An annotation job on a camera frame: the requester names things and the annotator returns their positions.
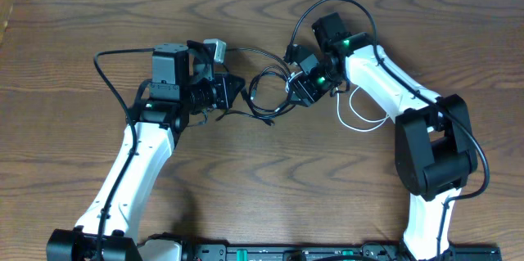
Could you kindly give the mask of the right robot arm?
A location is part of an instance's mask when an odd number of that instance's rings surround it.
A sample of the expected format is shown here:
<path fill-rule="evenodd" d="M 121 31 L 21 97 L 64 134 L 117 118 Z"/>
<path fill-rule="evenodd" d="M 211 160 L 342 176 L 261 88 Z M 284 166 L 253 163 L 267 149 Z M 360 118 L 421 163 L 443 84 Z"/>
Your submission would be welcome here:
<path fill-rule="evenodd" d="M 395 125 L 395 168 L 409 191 L 409 222 L 402 237 L 414 260 L 450 255 L 451 210 L 478 168 L 478 144 L 468 107 L 458 95 L 433 92 L 397 66 L 373 34 L 349 32 L 338 13 L 312 25 L 323 58 L 306 47 L 287 46 L 284 60 L 298 65 L 291 83 L 295 103 L 311 106 L 342 81 L 365 91 Z"/>

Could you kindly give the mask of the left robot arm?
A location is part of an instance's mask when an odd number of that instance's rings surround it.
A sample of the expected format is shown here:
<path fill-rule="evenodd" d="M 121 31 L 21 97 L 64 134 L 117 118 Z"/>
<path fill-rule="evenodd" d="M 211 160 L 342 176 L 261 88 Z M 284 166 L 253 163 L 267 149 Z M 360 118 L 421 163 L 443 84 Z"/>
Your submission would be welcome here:
<path fill-rule="evenodd" d="M 149 49 L 152 77 L 124 108 L 126 128 L 102 188 L 71 230 L 56 229 L 47 243 L 49 260 L 185 260 L 180 241 L 153 236 L 138 241 L 139 223 L 155 181 L 174 153 L 190 115 L 231 108 L 245 81 L 217 73 L 225 42 L 206 39 L 165 43 Z"/>

